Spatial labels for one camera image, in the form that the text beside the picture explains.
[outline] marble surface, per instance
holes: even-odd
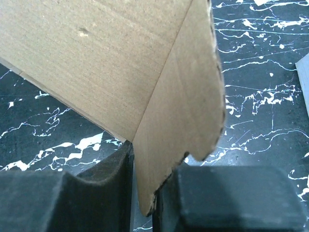
[[[295,63],[309,53],[309,3],[213,0],[226,87],[218,148],[191,165],[272,165],[286,171],[307,209],[309,118]],[[0,66],[0,170],[77,174],[120,142]],[[134,231],[152,231],[136,212]]]

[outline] brown cardboard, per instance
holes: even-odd
[[[133,141],[144,215],[189,152],[214,149],[224,85],[207,0],[11,0],[0,19],[2,63]]]

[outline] gray object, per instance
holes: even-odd
[[[296,68],[309,116],[309,54],[296,63]]]

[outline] cardboard corner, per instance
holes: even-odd
[[[143,215],[154,210],[156,191],[189,152],[203,160],[215,149],[224,126],[224,83],[209,4],[192,1],[133,140]]]

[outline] black marble countertop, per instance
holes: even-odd
[[[218,148],[191,165],[272,165],[307,209],[309,118],[295,63],[309,53],[305,0],[213,0],[227,122]],[[0,66],[0,170],[77,174],[120,141]],[[136,212],[134,231],[152,231]]]

